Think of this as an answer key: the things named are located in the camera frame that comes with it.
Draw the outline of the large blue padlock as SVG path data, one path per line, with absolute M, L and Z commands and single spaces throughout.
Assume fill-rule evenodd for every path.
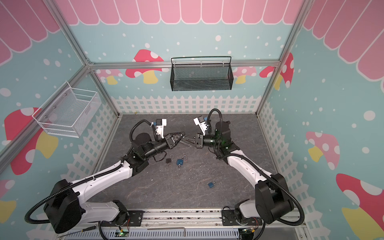
M 188 157 L 183 155 L 180 159 L 177 159 L 177 167 L 180 168 L 185 161 L 187 161 Z

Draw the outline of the black padlock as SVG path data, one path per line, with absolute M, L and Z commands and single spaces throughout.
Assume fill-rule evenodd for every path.
M 168 164 L 169 166 L 172 165 L 172 162 L 173 162 L 173 159 L 174 159 L 174 155 L 171 154 L 168 158 L 166 158 L 166 164 Z

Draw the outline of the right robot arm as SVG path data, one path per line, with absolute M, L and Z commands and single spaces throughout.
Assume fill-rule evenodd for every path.
M 253 185 L 255 199 L 243 201 L 236 207 L 240 218 L 258 217 L 266 224 L 278 221 L 289 226 L 304 223 L 304 209 L 288 190 L 286 179 L 281 174 L 262 169 L 231 139 L 219 134 L 196 134 L 193 140 L 197 149 L 211 147 L 219 160 L 237 170 Z

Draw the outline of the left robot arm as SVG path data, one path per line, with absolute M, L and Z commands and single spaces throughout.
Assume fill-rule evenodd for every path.
M 153 141 L 147 133 L 137 135 L 131 142 L 129 152 L 112 166 L 77 181 L 57 182 L 48 197 L 27 211 L 25 222 L 51 224 L 57 234 L 83 223 L 105 221 L 124 225 L 129 220 L 129 212 L 122 202 L 90 203 L 88 200 L 106 188 L 139 174 L 149 165 L 150 158 L 173 149 L 184 136 L 184 132 L 176 132 Z

